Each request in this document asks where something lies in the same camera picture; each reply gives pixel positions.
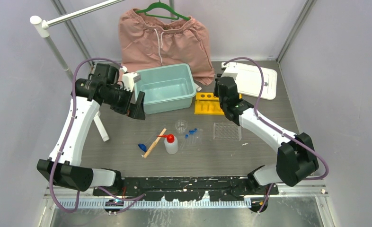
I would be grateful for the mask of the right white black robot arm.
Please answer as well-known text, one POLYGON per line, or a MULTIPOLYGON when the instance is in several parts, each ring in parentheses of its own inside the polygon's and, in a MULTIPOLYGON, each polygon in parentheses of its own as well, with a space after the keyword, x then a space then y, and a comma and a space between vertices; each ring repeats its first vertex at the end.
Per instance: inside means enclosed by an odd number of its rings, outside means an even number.
POLYGON ((213 94, 228 120, 254 133, 276 152, 274 164, 260 166, 248 174, 248 188, 253 194, 260 194, 271 183, 293 187, 318 170, 311 137, 281 129, 264 117, 251 103, 240 98, 233 78, 217 78, 213 94))

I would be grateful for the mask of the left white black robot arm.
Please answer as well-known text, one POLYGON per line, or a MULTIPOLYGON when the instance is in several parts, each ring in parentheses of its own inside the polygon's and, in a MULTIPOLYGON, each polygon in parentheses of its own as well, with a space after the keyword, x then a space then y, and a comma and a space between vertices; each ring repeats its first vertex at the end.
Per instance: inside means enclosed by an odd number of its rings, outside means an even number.
POLYGON ((80 192, 102 186, 111 195, 122 192, 123 181, 120 171, 81 167, 84 143, 92 122, 95 122, 103 141, 109 136, 99 120, 99 109, 106 104, 116 113, 133 119, 145 120, 143 108, 144 92, 139 92, 132 103, 134 86, 141 80, 137 72, 122 68, 119 82, 118 68, 98 63, 94 73, 86 79, 76 79, 71 93, 71 105, 67 120, 56 147, 47 159, 40 159, 37 170, 49 181, 50 186, 60 186, 80 192))

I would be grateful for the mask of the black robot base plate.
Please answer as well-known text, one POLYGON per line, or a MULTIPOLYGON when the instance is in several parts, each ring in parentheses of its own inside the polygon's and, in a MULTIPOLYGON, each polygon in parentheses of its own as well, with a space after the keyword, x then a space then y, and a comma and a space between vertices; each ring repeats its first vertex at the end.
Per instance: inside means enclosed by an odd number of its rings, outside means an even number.
POLYGON ((246 176, 125 177, 119 186, 105 189, 118 197, 144 194, 145 201, 201 201, 205 194, 210 201, 241 201, 248 196, 263 198, 267 192, 278 194, 275 184, 259 186, 246 176))

